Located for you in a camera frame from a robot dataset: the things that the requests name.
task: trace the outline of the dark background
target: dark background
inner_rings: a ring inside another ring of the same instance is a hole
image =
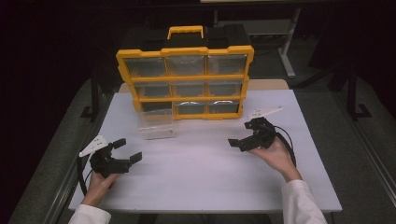
[[[115,55],[130,28],[213,25],[211,10],[128,8],[148,2],[1,3],[2,223],[12,214],[80,86],[93,73],[103,91],[112,92],[121,84]],[[320,37],[312,66],[326,69],[340,59],[354,64],[358,76],[374,87],[396,118],[395,10],[392,1],[315,4],[303,8],[294,37]],[[271,7],[267,13],[248,8],[228,9],[221,16],[265,19],[282,13],[281,7]]]

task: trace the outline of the metal stand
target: metal stand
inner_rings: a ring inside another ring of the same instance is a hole
[[[372,115],[368,111],[365,105],[358,105],[361,109],[361,112],[356,112],[356,72],[353,66],[351,66],[350,75],[347,83],[347,99],[346,99],[346,106],[347,112],[353,118],[353,120],[357,121],[358,118],[370,118]]]
[[[294,30],[297,26],[297,21],[300,16],[301,9],[294,9],[293,17],[288,20],[269,20],[269,21],[219,21],[218,11],[214,11],[213,23],[215,26],[221,26],[230,23],[244,23],[249,35],[285,35],[286,41],[281,48],[278,48],[280,59],[285,67],[288,78],[295,78],[293,68],[291,67],[288,50],[290,42],[293,38]]]
[[[330,66],[329,68],[327,68],[324,71],[320,71],[317,74],[314,74],[312,77],[308,78],[305,81],[302,81],[298,84],[292,85],[291,88],[292,89],[302,89],[305,88],[313,83],[315,83],[316,81],[320,80],[323,77],[326,77],[327,75],[330,75],[331,73],[335,73],[337,71],[340,71],[341,68],[343,68],[343,66],[345,66],[346,61],[345,60],[340,60],[339,62],[335,63],[334,65]],[[341,78],[342,80],[338,80],[340,78],[334,77],[331,81],[331,83],[329,83],[329,88],[331,91],[340,91],[342,89],[342,87],[344,86],[345,82],[347,81],[347,78]]]
[[[91,118],[94,121],[99,111],[99,84],[96,79],[96,72],[93,71],[91,75],[91,98],[92,106],[85,106],[84,111],[81,113],[81,118]]]
[[[288,58],[288,50],[290,46],[290,42],[293,38],[294,30],[297,26],[297,20],[298,17],[300,16],[300,8],[296,8],[294,10],[293,18],[291,19],[290,25],[289,25],[289,30],[288,33],[286,34],[286,42],[283,45],[282,48],[278,48],[277,51],[279,52],[280,59],[282,60],[283,66],[286,69],[286,73],[288,74],[288,78],[295,78],[295,74],[293,71],[293,68],[291,67],[289,58]]]

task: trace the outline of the organizer handle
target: organizer handle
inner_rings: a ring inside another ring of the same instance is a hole
[[[171,38],[172,34],[182,34],[182,33],[201,33],[201,38],[204,38],[204,27],[197,26],[172,26],[169,28],[168,39]]]

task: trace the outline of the wrist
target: wrist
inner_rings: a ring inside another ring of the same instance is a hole
[[[90,200],[90,199],[84,198],[82,200],[81,204],[89,205],[92,207],[97,207],[99,205],[99,202],[97,202],[96,200]]]
[[[285,178],[285,181],[287,183],[290,182],[291,180],[303,179],[301,177],[300,172],[294,166],[284,170],[283,172],[281,172],[281,174],[283,175],[283,178]]]

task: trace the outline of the white table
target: white table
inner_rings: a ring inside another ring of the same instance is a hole
[[[248,91],[244,117],[226,120],[177,120],[177,137],[144,140],[137,132],[131,93],[116,93],[99,134],[109,142],[126,138],[113,157],[143,160],[118,179],[101,207],[134,213],[268,213],[282,211],[283,177],[228,138],[252,135],[244,122],[254,108],[283,109],[266,116],[291,136],[297,167],[323,212],[342,207],[318,155],[293,91]],[[87,163],[84,175],[90,171]],[[83,198],[78,186],[69,205]]]

